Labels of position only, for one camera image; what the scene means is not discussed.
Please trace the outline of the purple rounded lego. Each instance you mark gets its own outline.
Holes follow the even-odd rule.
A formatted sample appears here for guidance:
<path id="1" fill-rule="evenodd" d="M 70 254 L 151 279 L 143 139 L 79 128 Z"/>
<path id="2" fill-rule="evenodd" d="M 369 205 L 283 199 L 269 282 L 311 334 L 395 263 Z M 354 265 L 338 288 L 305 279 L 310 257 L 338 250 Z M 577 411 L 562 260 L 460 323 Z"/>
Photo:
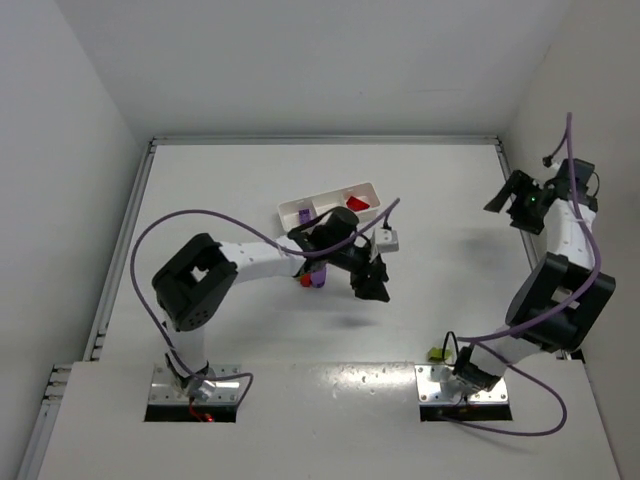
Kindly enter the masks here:
<path id="1" fill-rule="evenodd" d="M 327 266 L 324 265 L 317 271 L 310 274 L 310 285 L 312 288 L 322 288 L 326 283 Z"/>

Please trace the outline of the red curved lego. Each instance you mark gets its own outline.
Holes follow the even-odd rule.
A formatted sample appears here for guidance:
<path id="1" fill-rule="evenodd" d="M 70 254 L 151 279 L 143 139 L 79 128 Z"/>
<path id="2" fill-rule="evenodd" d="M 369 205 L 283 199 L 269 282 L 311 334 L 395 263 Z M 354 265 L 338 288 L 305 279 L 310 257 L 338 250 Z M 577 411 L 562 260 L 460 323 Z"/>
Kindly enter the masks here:
<path id="1" fill-rule="evenodd" d="M 350 196 L 346 201 L 346 206 L 354 211 L 361 212 L 371 208 L 370 204 L 359 197 Z"/>

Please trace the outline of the purple patterned curved lego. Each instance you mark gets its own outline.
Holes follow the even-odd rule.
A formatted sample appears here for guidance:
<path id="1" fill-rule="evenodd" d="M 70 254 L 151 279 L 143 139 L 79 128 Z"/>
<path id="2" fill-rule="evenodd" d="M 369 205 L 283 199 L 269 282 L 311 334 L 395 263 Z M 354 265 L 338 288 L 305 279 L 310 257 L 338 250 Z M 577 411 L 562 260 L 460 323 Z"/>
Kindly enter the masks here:
<path id="1" fill-rule="evenodd" d="M 299 222 L 304 224 L 311 220 L 311 213 L 309 209 L 303 209 L 298 212 Z"/>

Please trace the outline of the green curved lego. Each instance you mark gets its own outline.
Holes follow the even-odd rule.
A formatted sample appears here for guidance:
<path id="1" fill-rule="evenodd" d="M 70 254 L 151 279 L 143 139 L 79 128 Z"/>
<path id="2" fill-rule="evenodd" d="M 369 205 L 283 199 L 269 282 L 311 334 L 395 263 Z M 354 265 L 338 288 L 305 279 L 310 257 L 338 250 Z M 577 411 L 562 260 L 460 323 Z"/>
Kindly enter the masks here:
<path id="1" fill-rule="evenodd" d="M 429 362 L 443 363 L 451 359 L 453 352 L 450 349 L 443 349 L 442 347 L 432 347 L 426 354 L 426 359 Z"/>

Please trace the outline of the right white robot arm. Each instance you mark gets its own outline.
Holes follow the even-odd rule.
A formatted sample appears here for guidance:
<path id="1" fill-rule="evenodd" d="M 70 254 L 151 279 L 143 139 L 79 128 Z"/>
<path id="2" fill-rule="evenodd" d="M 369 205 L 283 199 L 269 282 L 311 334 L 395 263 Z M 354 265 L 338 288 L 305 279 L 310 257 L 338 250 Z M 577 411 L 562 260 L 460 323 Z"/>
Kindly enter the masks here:
<path id="1" fill-rule="evenodd" d="M 521 231 L 544 233 L 547 251 L 511 301 L 504 326 L 461 349 L 453 376 L 473 393 L 492 390 L 508 366 L 529 356 L 577 350 L 615 291 L 594 245 L 598 200 L 588 191 L 594 164 L 543 163 L 554 169 L 552 178 L 539 183 L 516 170 L 485 206 L 505 211 Z"/>

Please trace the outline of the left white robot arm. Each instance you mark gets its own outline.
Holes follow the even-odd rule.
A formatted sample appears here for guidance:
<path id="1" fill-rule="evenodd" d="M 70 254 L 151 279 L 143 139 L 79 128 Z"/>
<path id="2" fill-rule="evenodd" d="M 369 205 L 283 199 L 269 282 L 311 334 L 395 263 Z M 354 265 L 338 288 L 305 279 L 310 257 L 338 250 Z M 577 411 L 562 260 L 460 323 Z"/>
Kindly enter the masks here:
<path id="1" fill-rule="evenodd" d="M 157 303 L 169 321 L 167 364 L 180 384 L 185 387 L 208 373 L 204 326 L 236 284 L 298 279 L 332 265 L 350 274 L 356 298 L 389 302 L 386 265 L 373 240 L 356 244 L 358 224 L 354 212 L 334 207 L 274 244 L 218 242 L 207 233 L 189 240 L 152 278 Z"/>

